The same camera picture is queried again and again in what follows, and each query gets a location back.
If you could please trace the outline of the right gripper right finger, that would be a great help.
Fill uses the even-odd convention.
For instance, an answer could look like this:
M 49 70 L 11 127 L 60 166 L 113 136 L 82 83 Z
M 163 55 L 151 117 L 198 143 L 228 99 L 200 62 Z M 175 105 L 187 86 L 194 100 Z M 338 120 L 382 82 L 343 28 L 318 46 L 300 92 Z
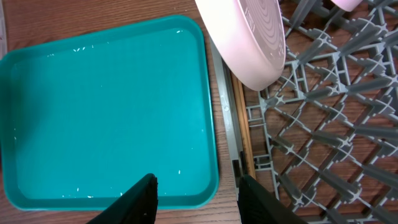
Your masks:
M 242 224 L 307 224 L 250 175 L 239 180 L 238 208 Z

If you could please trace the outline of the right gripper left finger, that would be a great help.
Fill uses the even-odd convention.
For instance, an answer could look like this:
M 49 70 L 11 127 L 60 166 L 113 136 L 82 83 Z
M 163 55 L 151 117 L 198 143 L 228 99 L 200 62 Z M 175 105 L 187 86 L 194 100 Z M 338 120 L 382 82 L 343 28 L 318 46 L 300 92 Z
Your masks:
M 154 224 L 158 207 L 158 182 L 145 175 L 88 224 Z

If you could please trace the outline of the wooden chopstick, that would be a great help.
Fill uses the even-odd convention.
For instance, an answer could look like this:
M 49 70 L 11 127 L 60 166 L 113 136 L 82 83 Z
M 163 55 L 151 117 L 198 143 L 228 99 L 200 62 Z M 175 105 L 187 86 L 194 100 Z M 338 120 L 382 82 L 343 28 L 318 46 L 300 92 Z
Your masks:
M 234 74 L 231 75 L 233 85 L 234 99 L 239 119 L 239 127 L 243 142 L 243 152 L 248 175 L 256 179 L 256 171 L 254 167 L 254 157 L 252 153 L 251 137 L 249 132 L 248 117 L 246 112 L 246 104 L 244 100 L 244 91 L 242 83 Z

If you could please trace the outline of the small pink bowl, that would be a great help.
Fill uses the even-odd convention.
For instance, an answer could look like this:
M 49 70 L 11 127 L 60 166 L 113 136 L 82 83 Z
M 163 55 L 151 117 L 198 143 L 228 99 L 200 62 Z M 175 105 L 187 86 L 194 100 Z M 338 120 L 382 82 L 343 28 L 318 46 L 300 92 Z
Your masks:
M 331 0 L 333 4 L 338 6 L 340 9 L 351 12 L 355 9 L 363 0 Z

